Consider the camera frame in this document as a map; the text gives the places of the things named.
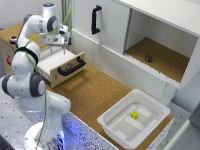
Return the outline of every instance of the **yellow object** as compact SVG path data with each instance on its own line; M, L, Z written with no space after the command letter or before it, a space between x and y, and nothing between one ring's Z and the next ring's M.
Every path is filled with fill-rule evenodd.
M137 111L132 111L132 112L131 112L131 117L132 117L133 119L137 118L137 115L138 115Z

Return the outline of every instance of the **sink basin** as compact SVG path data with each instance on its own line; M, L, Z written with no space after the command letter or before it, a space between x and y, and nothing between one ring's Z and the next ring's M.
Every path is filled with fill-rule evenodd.
M137 118L131 112L138 113ZM134 89L98 117L105 133L126 149L137 148L170 113L170 109L144 92Z

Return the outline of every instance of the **cabinet handle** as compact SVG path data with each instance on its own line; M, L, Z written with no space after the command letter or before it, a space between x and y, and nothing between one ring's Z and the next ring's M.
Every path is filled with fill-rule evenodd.
M93 9L92 11L92 34L99 33L100 30L96 27L96 21L97 21L97 14L96 12L102 10L101 6L96 6L96 8Z
M69 68L69 69L65 69L62 70L61 67L58 67L58 72L62 75L62 76L68 76L71 73L75 72L76 70L80 69L81 67L85 66L86 62L84 62L80 56L77 57L77 61L79 62L78 65L74 66L73 68Z

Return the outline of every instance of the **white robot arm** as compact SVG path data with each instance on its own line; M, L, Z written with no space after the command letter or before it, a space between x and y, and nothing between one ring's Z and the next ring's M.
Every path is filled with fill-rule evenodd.
M3 91L11 97L19 99L20 107L23 110L42 111L46 108L46 121L43 125L43 131L40 130L34 137L33 145L25 146L27 150L35 149L39 139L39 148L41 150L54 150L56 148L65 150L64 137L61 136L63 130L62 114L70 110L71 103L61 95L50 91L45 93L45 82L38 73L34 72L33 66L33 64L37 65L39 61L40 48L33 41L27 45L30 33L37 32L42 35L52 32L59 26L61 28L56 32L40 37L40 41L50 46L61 47L64 47L66 42L68 44L71 43L68 27L58 23L55 8L54 4L44 4L42 16L27 15L24 18L23 27L17 40L18 49L11 65L15 75L5 76L2 81ZM55 144L57 139L62 141L61 144Z

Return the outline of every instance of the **black drawer handle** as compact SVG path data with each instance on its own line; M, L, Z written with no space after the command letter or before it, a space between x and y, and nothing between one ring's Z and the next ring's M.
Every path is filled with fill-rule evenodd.
M73 68L69 68L69 69L65 69L62 70L61 67L58 67L58 72L62 75L62 76L68 76L71 73L75 72L76 70L80 69L81 67L85 66L86 62L84 62L80 56L77 57L77 61L79 62L78 65L74 66Z
M96 21L97 21L97 11L102 10L101 6L96 6L96 8L92 11L92 34L97 34L100 32L100 30L96 27Z

